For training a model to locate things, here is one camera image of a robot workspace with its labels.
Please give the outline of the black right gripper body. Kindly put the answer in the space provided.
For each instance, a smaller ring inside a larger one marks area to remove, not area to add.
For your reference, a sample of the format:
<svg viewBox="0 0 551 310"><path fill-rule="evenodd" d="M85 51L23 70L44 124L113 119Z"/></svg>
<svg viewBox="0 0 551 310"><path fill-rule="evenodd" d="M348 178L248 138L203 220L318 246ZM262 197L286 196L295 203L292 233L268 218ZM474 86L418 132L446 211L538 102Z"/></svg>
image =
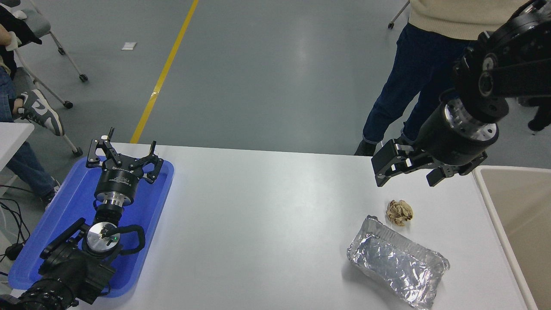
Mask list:
<svg viewBox="0 0 551 310"><path fill-rule="evenodd" d="M421 126L414 146L437 161L461 166L496 142L496 124L470 117L463 107L442 103Z"/></svg>

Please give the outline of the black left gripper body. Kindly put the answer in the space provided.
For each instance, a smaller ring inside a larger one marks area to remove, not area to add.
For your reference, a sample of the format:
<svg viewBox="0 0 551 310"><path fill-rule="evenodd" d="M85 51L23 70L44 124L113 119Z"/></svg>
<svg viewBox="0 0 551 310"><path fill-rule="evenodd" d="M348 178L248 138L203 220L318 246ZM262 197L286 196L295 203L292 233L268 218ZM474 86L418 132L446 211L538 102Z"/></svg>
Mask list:
<svg viewBox="0 0 551 310"><path fill-rule="evenodd" d="M139 180L143 177L142 167L122 169L112 164L102 164L102 174L94 196L98 200L104 199L109 192L116 192L125 196L126 200L133 200Z"/></svg>

